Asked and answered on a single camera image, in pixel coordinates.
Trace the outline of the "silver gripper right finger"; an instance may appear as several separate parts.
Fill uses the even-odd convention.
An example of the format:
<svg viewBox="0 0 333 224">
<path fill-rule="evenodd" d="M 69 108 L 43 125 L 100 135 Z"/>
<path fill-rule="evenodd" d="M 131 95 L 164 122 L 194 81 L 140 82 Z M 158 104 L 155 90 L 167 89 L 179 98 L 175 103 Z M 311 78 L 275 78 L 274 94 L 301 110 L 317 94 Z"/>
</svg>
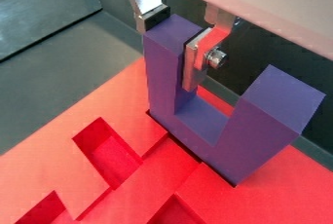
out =
<svg viewBox="0 0 333 224">
<path fill-rule="evenodd" d="M 211 25 L 184 46 L 182 88 L 192 92 L 203 82 L 208 67 L 219 69 L 226 62 L 226 53 L 219 44 L 231 32 L 235 16 L 215 5 L 206 7 L 204 20 Z"/>
</svg>

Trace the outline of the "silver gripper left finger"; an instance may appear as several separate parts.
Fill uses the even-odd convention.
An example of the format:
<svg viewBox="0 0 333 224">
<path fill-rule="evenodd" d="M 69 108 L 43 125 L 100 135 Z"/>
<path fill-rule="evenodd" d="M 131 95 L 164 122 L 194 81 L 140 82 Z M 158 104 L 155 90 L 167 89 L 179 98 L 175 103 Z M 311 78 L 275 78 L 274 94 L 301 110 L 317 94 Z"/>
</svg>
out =
<svg viewBox="0 0 333 224">
<path fill-rule="evenodd" d="M 162 0 L 128 0 L 133 10 L 136 30 L 144 33 L 170 17 L 170 6 Z"/>
</svg>

